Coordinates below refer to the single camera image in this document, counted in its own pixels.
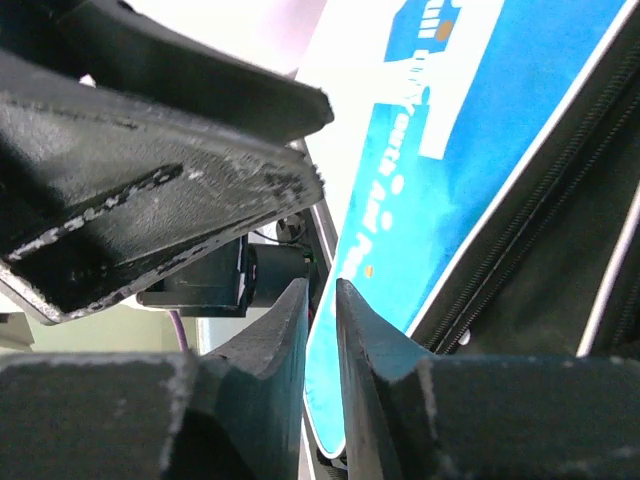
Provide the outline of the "blue racket bag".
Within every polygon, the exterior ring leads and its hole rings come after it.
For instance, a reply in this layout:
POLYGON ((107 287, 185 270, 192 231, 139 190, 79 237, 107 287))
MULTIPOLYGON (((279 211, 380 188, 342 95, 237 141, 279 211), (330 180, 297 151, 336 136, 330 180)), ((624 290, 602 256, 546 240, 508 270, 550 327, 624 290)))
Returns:
POLYGON ((635 1, 409 1, 308 347, 320 452, 346 454, 335 286, 437 354, 574 352, 639 179, 635 1))

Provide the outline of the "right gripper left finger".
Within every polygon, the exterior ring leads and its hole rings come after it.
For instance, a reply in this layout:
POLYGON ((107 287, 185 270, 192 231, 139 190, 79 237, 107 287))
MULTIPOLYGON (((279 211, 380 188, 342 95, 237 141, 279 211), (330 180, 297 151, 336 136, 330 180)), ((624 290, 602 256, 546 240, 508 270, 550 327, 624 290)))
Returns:
POLYGON ((214 351, 1 359, 5 479, 294 479, 308 286, 214 351))

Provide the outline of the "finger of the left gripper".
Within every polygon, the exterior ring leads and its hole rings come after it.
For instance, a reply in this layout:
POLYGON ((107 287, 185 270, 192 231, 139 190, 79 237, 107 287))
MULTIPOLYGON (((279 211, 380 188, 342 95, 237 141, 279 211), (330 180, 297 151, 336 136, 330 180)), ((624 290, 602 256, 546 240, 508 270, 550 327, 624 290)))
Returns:
POLYGON ((1 55, 1 291, 44 324, 322 196, 298 151, 1 55))
POLYGON ((334 119, 321 90, 191 40, 126 1, 4 1, 1 48, 279 144, 334 119))

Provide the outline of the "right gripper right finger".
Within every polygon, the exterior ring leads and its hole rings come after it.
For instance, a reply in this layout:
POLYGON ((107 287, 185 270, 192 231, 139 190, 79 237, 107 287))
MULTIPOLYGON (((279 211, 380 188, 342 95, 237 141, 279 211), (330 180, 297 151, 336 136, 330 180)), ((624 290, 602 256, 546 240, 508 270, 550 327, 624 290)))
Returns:
POLYGON ((336 284, 352 479, 635 479, 634 360, 433 354, 336 284))

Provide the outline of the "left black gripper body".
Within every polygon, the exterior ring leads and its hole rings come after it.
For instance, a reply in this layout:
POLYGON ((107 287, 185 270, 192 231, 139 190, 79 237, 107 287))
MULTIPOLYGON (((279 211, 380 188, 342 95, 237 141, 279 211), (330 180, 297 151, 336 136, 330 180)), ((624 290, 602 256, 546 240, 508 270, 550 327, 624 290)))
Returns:
POLYGON ((308 275, 303 250, 233 240, 136 295, 138 304, 183 317, 244 318, 270 308, 297 278, 308 275))

